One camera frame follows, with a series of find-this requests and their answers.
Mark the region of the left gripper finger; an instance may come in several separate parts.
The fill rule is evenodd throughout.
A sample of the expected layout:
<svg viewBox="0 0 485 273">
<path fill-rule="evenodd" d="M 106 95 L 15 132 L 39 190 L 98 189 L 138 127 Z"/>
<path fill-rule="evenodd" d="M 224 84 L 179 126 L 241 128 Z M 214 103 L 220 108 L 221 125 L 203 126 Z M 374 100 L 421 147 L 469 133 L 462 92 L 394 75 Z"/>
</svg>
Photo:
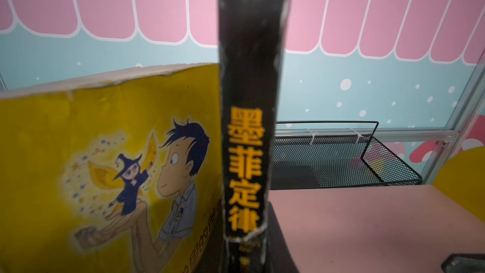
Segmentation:
<svg viewBox="0 0 485 273">
<path fill-rule="evenodd" d="M 485 273 L 485 254 L 451 254 L 441 268 L 444 273 Z"/>
</svg>

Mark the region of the black antler cover book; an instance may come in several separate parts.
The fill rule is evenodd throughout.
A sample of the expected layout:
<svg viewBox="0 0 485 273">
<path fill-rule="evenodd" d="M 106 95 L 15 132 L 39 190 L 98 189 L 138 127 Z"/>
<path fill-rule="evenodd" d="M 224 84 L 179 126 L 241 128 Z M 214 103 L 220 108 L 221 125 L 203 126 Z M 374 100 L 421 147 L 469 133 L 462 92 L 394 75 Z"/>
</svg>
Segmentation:
<svg viewBox="0 0 485 273">
<path fill-rule="evenodd" d="M 272 272 L 269 190 L 290 0 L 218 0 L 222 272 Z"/>
</svg>

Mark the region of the yellow cartoon cover book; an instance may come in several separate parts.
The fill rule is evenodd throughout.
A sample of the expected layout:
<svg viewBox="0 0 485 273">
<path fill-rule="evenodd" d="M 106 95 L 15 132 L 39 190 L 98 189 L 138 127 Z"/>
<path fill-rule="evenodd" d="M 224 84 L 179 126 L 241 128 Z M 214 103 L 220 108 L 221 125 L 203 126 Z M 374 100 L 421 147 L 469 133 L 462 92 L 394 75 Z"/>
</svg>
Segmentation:
<svg viewBox="0 0 485 273">
<path fill-rule="evenodd" d="M 221 208 L 219 68 L 1 93 L 2 272 L 194 272 Z"/>
</svg>

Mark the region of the yellow bookshelf pink blue shelves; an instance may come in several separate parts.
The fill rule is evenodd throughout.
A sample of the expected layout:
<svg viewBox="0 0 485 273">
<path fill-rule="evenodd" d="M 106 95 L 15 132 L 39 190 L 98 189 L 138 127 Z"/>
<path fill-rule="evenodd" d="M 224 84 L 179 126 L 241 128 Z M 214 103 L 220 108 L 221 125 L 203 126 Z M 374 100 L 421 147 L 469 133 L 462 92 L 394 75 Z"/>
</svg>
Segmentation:
<svg viewBox="0 0 485 273">
<path fill-rule="evenodd" d="M 484 253 L 484 221 L 434 185 L 270 194 L 300 272 L 440 272 Z"/>
</svg>

